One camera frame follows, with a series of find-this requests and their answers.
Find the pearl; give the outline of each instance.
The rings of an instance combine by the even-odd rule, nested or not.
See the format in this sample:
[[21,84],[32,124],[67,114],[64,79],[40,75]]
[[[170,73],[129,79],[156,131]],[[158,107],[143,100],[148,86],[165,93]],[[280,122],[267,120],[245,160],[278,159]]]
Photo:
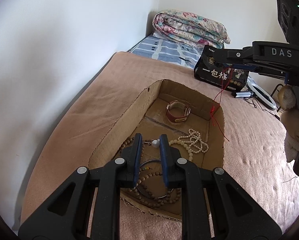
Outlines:
[[151,146],[153,146],[154,148],[159,148],[159,140],[152,141]]

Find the red cord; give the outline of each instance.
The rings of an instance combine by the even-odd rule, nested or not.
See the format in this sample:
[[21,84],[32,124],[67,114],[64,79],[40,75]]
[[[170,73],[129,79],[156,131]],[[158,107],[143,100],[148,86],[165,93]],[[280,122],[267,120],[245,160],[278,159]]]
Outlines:
[[220,126],[219,126],[219,124],[218,124],[216,118],[214,117],[214,111],[215,111],[214,103],[215,103],[215,100],[216,100],[216,98],[218,97],[218,95],[220,94],[220,99],[219,99],[219,105],[220,105],[220,102],[222,101],[222,92],[223,92],[223,91],[227,88],[227,86],[229,85],[229,83],[230,83],[230,81],[231,81],[231,79],[232,79],[233,70],[231,69],[230,77],[229,77],[228,83],[227,83],[227,85],[226,85],[225,87],[223,87],[223,81],[224,81],[223,76],[224,76],[224,73],[222,72],[222,74],[223,74],[223,75],[222,75],[222,89],[221,89],[221,91],[220,91],[220,92],[215,96],[215,98],[214,98],[213,106],[212,106],[212,108],[211,108],[210,114],[211,114],[211,119],[212,119],[212,122],[213,122],[213,126],[215,126],[215,124],[214,124],[214,120],[215,120],[216,123],[217,123],[217,125],[218,125],[218,127],[219,127],[219,129],[220,129],[220,131],[221,131],[221,133],[222,133],[223,136],[226,138],[226,140],[229,141],[229,140],[227,139],[227,137],[225,136],[225,134],[223,133],[222,129],[220,128]]

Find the folded comforter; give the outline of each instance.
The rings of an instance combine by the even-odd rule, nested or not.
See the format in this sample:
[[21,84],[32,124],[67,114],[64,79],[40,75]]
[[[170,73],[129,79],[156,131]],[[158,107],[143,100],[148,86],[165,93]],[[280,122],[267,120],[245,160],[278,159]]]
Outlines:
[[171,41],[181,42],[196,48],[210,45],[218,49],[229,44],[227,30],[219,22],[194,13],[164,10],[153,19],[155,30]]

